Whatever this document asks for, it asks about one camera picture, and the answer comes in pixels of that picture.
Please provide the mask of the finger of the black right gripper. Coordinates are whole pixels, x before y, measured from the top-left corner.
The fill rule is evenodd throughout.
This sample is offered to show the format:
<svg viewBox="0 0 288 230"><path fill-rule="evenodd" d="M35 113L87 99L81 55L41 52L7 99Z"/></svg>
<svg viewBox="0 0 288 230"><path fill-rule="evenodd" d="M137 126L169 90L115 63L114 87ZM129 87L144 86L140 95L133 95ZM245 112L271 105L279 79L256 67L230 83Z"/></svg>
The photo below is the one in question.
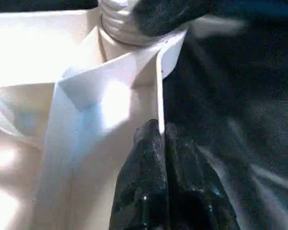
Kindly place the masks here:
<svg viewBox="0 0 288 230"><path fill-rule="evenodd" d="M139 0L132 10L136 29L148 37L168 34L205 14L205 0Z"/></svg>

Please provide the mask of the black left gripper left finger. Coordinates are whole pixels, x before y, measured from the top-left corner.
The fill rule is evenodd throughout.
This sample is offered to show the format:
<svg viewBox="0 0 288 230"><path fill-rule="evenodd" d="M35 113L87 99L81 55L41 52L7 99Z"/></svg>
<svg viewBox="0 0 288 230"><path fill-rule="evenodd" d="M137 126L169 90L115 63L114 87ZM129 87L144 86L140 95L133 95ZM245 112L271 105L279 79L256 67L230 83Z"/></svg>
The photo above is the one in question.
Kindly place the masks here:
<svg viewBox="0 0 288 230"><path fill-rule="evenodd" d="M158 120L135 132L133 148L115 186L111 230L168 229L168 182Z"/></svg>

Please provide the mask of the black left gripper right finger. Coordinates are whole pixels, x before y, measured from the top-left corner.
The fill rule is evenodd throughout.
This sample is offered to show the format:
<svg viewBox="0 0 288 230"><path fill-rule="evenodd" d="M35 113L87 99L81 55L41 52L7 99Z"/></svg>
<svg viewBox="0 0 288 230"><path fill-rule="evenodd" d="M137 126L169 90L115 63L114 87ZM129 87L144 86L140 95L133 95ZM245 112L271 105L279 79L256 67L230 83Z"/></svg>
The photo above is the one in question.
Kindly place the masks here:
<svg viewBox="0 0 288 230"><path fill-rule="evenodd" d="M171 229L238 230L220 178L192 136L168 123L165 144Z"/></svg>

